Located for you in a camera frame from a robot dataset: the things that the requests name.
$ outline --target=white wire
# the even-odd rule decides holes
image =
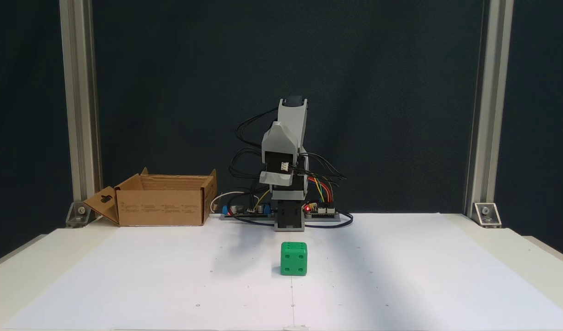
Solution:
[[[233,193],[246,193],[246,192],[241,192],[241,191],[234,191],[234,192],[227,192],[227,193],[222,193],[221,195],[217,196],[216,198],[214,198],[214,200],[212,200],[212,202],[210,202],[210,210],[212,212],[215,212],[214,209],[212,209],[212,206],[214,205],[214,201],[216,201],[216,199],[220,198],[220,197],[224,197],[225,195],[229,195],[229,194],[233,194]]]

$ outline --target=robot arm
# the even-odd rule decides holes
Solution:
[[[308,176],[294,169],[309,169],[308,157],[301,155],[305,153],[302,144],[307,105],[308,100],[301,96],[281,99],[277,121],[271,124],[261,141],[261,161],[265,163],[265,171],[261,172],[259,182],[269,184],[271,198],[278,201],[276,230],[304,229],[302,205],[307,193]],[[285,209],[291,209],[291,212],[283,213]]]

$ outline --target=green dice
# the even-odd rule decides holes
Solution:
[[[304,276],[307,270],[308,248],[306,243],[285,241],[281,243],[281,274]]]

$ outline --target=yellow wire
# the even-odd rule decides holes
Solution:
[[[315,182],[316,182],[316,188],[319,190],[319,193],[320,193],[320,199],[322,199],[322,202],[324,202],[324,197],[322,195],[322,191],[320,190],[320,183],[317,180],[317,178],[315,178]]]
[[[263,198],[265,197],[265,195],[267,195],[269,193],[269,190],[265,191],[265,193],[263,193],[263,195],[261,195],[261,197],[259,198],[259,200],[257,200],[257,204],[255,205],[255,208],[257,208],[257,206],[259,205],[259,203],[261,203],[261,200],[263,200]]]

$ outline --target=aluminum frame post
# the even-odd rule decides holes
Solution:
[[[490,0],[488,8],[482,85],[474,109],[465,197],[466,215],[474,219],[475,203],[494,203],[513,5],[513,0]]]
[[[59,0],[73,200],[102,187],[91,0]]]

